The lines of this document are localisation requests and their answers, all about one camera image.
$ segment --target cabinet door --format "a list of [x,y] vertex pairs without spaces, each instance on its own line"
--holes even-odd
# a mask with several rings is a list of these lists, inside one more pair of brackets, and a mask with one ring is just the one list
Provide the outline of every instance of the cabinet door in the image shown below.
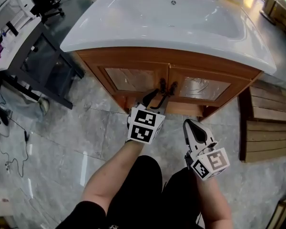
[[111,95],[136,97],[142,92],[160,88],[162,78],[167,83],[168,67],[167,63],[119,62],[93,65],[92,71]]
[[169,83],[178,82],[172,101],[222,106],[237,95],[248,79],[189,66],[170,65]]

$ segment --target glass cabinet panel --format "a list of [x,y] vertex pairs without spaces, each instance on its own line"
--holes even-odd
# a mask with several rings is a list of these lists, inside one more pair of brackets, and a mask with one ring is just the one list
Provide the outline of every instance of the glass cabinet panel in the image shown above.
[[145,92],[154,88],[154,71],[120,68],[105,68],[105,71],[120,91]]
[[30,51],[21,69],[34,80],[41,82],[43,73],[55,55],[56,50],[48,43],[43,35],[38,38],[34,47],[38,48],[38,51]]
[[70,70],[72,69],[69,64],[61,56],[59,56],[54,67],[52,68],[45,87],[51,92],[60,95]]
[[186,77],[181,88],[180,97],[215,101],[230,83]]

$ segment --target wooden bench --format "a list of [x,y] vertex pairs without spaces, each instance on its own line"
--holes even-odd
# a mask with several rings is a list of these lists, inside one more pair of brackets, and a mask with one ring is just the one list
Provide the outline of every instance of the wooden bench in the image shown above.
[[240,160],[255,162],[286,155],[286,90],[256,81],[239,95]]
[[266,229],[286,229],[286,198],[280,200]]

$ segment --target wooden vanity cabinet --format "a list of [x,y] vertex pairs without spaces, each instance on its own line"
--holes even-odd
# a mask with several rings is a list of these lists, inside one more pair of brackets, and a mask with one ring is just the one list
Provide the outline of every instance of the wooden vanity cabinet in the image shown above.
[[[114,47],[77,51],[78,56],[126,111],[143,92],[178,86],[166,112],[207,118],[247,88],[260,70],[227,59],[181,50]],[[156,106],[161,95],[152,102]]]

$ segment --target sink basin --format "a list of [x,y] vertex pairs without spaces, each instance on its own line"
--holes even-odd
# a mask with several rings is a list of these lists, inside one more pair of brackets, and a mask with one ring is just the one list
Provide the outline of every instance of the sink basin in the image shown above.
[[97,0],[70,30],[61,49],[126,46],[199,52],[269,74],[276,71],[248,15],[217,0]]
[[122,11],[123,18],[136,27],[175,27],[173,31],[199,30],[228,38],[239,37],[237,21],[215,0],[115,0],[111,6]]

